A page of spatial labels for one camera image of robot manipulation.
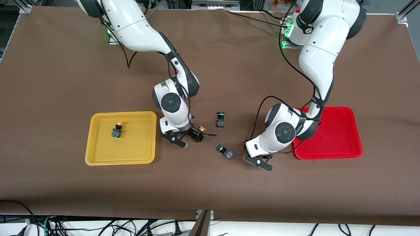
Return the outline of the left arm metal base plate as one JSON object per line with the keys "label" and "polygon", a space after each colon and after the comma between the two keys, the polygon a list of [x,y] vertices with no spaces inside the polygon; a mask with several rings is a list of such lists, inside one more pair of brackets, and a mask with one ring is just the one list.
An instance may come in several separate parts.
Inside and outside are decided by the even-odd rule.
{"label": "left arm metal base plate", "polygon": [[282,38],[282,49],[302,49],[303,45],[293,43],[290,39]]}

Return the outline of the yellow plastic tray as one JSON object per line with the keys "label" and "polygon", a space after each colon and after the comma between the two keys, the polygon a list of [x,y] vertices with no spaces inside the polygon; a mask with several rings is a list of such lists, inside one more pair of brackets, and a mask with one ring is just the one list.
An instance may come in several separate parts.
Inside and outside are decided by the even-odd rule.
{"label": "yellow plastic tray", "polygon": [[[111,136],[123,122],[120,138]],[[151,163],[156,154],[157,116],[152,111],[94,114],[90,121],[85,163],[89,166]]]}

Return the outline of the grey equipment box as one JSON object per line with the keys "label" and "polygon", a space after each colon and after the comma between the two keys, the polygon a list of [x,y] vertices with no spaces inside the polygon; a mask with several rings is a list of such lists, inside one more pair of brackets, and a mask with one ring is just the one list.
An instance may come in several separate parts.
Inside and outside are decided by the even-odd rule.
{"label": "grey equipment box", "polygon": [[240,0],[192,0],[192,10],[240,10]]}

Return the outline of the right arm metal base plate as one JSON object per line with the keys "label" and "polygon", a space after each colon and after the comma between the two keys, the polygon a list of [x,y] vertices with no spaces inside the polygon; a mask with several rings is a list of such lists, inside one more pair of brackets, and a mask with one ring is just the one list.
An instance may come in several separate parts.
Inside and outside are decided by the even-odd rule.
{"label": "right arm metal base plate", "polygon": [[110,45],[118,45],[120,43],[122,44],[122,42],[121,42],[120,38],[118,37],[117,33],[115,33],[114,31],[110,31],[110,30],[107,30],[107,33],[108,33],[108,36],[109,36],[108,43]]}

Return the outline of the red plastic tray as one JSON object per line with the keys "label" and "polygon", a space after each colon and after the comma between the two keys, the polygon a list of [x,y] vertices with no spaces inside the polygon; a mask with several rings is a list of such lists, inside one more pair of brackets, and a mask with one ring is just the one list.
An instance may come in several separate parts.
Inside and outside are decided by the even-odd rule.
{"label": "red plastic tray", "polygon": [[354,112],[349,107],[326,107],[315,135],[300,144],[293,142],[295,156],[300,160],[359,158],[363,146]]}

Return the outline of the brown table cover mat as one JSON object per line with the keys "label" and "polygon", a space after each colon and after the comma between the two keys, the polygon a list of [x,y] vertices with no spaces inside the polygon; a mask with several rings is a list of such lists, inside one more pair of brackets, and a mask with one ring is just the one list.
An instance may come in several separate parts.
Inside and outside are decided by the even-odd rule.
{"label": "brown table cover mat", "polygon": [[160,114],[151,94],[169,78],[166,60],[139,53],[127,69],[99,20],[34,7],[0,63],[0,200],[45,215],[193,219],[210,209],[224,221],[420,226],[420,63],[393,15],[369,15],[335,61],[328,105],[353,110],[362,157],[276,153],[272,171],[243,160],[261,100],[300,107],[312,95],[282,58],[278,29],[223,10],[159,10],[149,20],[198,77],[194,123],[217,136],[181,149],[157,134],[150,164],[88,166],[94,114]]}

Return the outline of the dark table support beam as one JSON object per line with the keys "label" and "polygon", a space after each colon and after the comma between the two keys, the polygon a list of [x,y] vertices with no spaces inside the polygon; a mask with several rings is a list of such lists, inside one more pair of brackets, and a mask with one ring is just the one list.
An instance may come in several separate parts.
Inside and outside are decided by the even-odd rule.
{"label": "dark table support beam", "polygon": [[196,220],[188,236],[209,236],[210,223],[210,212],[208,210],[203,210],[203,213],[201,213],[198,220]]}

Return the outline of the yellow push button switch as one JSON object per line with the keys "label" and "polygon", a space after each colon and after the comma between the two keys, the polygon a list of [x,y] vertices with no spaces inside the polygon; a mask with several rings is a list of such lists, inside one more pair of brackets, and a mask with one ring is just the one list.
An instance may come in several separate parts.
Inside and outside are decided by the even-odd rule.
{"label": "yellow push button switch", "polygon": [[202,142],[204,138],[204,132],[206,129],[204,127],[198,127],[198,128],[191,128],[190,136],[193,141],[196,143]]}
{"label": "yellow push button switch", "polygon": [[111,136],[115,138],[121,138],[123,125],[123,122],[116,122],[115,127],[112,129]]}

